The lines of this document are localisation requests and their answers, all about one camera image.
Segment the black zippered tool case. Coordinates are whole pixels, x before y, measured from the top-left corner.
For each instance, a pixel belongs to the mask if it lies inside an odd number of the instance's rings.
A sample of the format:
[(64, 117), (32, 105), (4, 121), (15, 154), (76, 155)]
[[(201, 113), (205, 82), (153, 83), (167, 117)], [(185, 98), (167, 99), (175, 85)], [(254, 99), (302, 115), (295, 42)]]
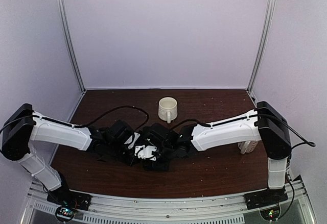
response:
[(142, 166), (144, 170), (147, 171), (168, 171), (170, 167), (170, 161), (152, 161), (152, 160), (143, 160)]

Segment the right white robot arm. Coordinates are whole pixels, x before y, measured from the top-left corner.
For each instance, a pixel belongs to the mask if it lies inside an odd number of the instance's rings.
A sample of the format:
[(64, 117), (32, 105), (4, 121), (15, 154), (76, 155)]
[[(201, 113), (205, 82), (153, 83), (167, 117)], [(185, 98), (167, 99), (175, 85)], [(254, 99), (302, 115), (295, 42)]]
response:
[(269, 103), (259, 102), (255, 109), (229, 119), (189, 122), (181, 122), (179, 132), (159, 123), (144, 127), (131, 147), (134, 156), (147, 170), (166, 171), (175, 158), (228, 144), (261, 141), (268, 158), (268, 189), (262, 200), (271, 205), (281, 197), (292, 146), (287, 121)]

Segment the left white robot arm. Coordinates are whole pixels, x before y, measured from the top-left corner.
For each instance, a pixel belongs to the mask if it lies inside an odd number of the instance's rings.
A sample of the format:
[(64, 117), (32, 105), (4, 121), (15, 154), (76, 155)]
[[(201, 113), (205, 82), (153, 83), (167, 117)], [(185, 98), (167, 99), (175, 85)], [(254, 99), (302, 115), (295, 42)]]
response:
[(131, 166), (135, 163), (134, 144), (140, 134), (122, 120), (111, 127), (97, 129), (55, 120), (35, 112), (23, 104), (1, 129), (1, 153), (17, 161), (31, 176), (38, 179), (63, 206), (74, 198), (64, 176), (50, 167), (30, 141), (43, 141), (76, 148), (80, 151), (109, 156)]

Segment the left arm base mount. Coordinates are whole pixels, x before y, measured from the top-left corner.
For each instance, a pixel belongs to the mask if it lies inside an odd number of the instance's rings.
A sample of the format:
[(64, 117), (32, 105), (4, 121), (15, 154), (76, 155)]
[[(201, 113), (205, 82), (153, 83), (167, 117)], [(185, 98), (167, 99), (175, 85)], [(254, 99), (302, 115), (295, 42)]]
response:
[(64, 185), (53, 191), (48, 190), (46, 200), (61, 206), (87, 211), (91, 202), (91, 195), (71, 191), (68, 186)]

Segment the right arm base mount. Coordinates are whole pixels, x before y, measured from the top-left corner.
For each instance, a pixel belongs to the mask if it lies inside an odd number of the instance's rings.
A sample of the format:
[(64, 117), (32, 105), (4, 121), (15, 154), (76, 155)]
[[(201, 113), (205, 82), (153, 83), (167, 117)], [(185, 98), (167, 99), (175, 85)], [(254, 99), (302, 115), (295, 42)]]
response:
[(245, 203), (248, 210), (277, 205), (288, 200), (285, 186), (281, 189), (264, 189), (256, 192), (244, 194)]

